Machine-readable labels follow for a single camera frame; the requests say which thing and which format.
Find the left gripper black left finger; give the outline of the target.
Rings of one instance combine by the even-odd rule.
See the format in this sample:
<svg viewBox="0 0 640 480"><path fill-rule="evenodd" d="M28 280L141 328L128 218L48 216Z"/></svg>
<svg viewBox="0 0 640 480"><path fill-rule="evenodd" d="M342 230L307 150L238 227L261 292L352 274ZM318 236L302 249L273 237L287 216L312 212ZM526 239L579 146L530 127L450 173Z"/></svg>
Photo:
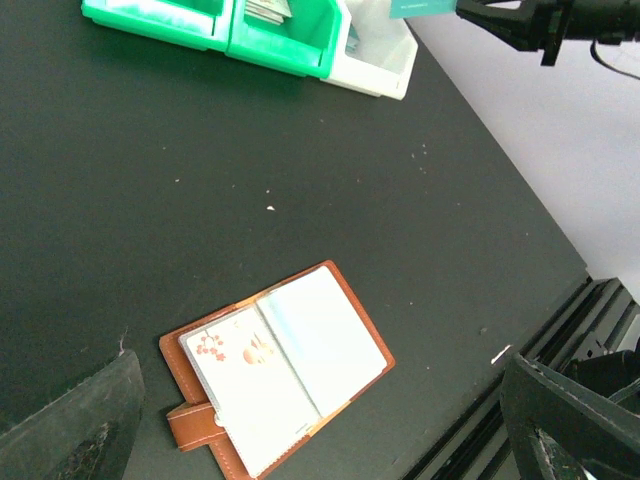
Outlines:
<svg viewBox="0 0 640 480"><path fill-rule="evenodd" d="M144 396L138 357L123 350L94 375L1 435L1 477L122 478Z"/></svg>

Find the white card red flowers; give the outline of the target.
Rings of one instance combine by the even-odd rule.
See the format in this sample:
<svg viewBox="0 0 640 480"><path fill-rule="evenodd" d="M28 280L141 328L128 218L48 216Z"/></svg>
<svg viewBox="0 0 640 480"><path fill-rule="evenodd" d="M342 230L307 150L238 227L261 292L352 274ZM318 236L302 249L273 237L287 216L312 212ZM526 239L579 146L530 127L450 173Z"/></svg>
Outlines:
<svg viewBox="0 0 640 480"><path fill-rule="evenodd" d="M209 321L179 343L250 476L264 473L320 420L257 307Z"/></svg>

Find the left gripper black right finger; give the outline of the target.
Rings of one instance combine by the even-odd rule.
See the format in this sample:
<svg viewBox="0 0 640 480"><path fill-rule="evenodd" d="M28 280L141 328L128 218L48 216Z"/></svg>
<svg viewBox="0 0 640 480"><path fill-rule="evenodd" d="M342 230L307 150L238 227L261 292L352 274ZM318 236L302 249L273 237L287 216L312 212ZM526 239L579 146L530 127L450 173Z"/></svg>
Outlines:
<svg viewBox="0 0 640 480"><path fill-rule="evenodd" d="M639 380L592 390L520 355L500 406L522 479L637 479Z"/></svg>

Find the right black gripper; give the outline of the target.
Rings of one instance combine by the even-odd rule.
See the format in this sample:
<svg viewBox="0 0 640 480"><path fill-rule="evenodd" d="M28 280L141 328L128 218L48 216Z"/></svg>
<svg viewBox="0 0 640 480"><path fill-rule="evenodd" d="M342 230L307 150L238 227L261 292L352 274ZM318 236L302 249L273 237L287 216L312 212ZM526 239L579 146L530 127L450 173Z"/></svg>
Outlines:
<svg viewBox="0 0 640 480"><path fill-rule="evenodd" d="M459 0L457 15L518 51L542 51L541 65L554 66L574 2ZM522 19L520 10L525 13Z"/></svg>

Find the pink white numbered card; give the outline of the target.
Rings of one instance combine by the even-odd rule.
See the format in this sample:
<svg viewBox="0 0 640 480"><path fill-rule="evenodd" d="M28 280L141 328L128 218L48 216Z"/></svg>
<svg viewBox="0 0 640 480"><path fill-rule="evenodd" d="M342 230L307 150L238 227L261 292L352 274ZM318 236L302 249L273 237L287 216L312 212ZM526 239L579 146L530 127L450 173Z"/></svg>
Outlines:
<svg viewBox="0 0 640 480"><path fill-rule="evenodd" d="M247 0L245 13L276 25L292 17L287 0Z"/></svg>

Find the brown leather card holder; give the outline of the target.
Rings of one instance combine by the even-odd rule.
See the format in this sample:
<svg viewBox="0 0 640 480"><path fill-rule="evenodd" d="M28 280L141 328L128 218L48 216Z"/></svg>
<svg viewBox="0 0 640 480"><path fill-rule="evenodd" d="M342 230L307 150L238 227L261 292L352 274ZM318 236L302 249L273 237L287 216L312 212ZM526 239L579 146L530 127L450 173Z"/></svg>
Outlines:
<svg viewBox="0 0 640 480"><path fill-rule="evenodd" d="M395 364L336 264L324 261L160 338L183 395L179 450L262 479Z"/></svg>

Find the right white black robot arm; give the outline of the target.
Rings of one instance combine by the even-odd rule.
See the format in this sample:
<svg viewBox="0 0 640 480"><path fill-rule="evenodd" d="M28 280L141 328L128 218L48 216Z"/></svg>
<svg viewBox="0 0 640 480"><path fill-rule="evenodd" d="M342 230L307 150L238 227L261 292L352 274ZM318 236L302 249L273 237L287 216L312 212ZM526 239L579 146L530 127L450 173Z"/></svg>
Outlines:
<svg viewBox="0 0 640 480"><path fill-rule="evenodd" d="M459 1L458 17L520 52L542 51L541 64L556 64L562 43L588 41L600 66L637 80L633 73L605 62L597 46L639 41L639 3L633 0L526 0L515 9L500 1Z"/></svg>

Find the teal VIP card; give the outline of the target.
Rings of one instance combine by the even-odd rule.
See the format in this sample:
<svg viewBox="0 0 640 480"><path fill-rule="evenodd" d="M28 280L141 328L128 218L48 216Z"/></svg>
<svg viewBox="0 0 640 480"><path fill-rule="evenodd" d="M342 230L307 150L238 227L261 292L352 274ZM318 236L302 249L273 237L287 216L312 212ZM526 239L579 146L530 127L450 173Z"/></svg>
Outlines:
<svg viewBox="0 0 640 480"><path fill-rule="evenodd" d="M454 13L456 0L392 0L389 16L406 19Z"/></svg>

